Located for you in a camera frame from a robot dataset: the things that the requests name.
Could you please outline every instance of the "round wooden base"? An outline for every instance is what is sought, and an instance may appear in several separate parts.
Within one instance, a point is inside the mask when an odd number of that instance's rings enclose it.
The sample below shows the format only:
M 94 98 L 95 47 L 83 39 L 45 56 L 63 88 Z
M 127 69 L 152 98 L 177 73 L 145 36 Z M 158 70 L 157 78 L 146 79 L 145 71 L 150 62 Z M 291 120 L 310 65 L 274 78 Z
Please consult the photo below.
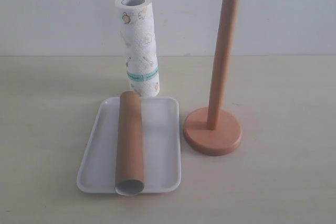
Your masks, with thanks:
M 200 153 L 221 156 L 233 152 L 242 137 L 238 120 L 230 113 L 221 110 L 215 130 L 206 125 L 208 108 L 193 111 L 185 120 L 183 134 L 189 145 Z

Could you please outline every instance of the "wooden paper towel holder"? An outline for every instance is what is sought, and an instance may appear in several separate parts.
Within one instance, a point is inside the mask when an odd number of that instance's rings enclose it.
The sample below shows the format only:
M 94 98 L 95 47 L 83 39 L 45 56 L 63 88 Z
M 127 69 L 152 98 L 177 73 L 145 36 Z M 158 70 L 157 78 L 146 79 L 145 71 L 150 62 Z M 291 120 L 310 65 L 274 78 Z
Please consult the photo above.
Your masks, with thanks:
M 242 128 L 230 113 L 221 110 L 233 44 L 239 0 L 223 0 L 211 80 L 209 107 L 193 111 L 186 118 L 183 134 L 200 153 L 221 156 L 240 144 Z

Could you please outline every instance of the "white tray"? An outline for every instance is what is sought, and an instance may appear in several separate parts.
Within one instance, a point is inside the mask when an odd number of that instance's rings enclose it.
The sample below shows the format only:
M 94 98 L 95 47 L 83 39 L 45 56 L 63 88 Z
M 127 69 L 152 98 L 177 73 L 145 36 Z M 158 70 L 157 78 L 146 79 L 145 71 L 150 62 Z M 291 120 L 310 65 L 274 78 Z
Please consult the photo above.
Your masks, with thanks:
M 173 98 L 141 98 L 145 185 L 142 193 L 166 193 L 181 182 L 179 104 Z M 77 175 L 85 193 L 115 194 L 119 97 L 102 102 Z

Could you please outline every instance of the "paper towel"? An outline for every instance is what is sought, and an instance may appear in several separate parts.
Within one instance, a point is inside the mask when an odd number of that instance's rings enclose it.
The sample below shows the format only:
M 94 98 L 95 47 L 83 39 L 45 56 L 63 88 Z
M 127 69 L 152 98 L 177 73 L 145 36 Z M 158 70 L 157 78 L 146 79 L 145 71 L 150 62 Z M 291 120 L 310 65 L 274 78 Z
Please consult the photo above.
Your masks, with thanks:
M 116 0 L 130 89 L 142 97 L 159 93 L 153 7 L 150 0 Z

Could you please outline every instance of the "tube opening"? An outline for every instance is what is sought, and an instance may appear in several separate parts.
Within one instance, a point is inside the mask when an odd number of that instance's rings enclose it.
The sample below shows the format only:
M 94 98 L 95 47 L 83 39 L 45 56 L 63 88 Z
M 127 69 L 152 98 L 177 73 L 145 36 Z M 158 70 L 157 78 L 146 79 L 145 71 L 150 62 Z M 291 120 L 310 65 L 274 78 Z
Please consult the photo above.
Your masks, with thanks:
M 145 3 L 145 0 L 123 0 L 121 3 L 127 6 L 137 6 Z
M 115 192 L 122 196 L 134 196 L 140 193 L 144 188 L 144 184 L 136 179 L 124 180 L 116 185 Z

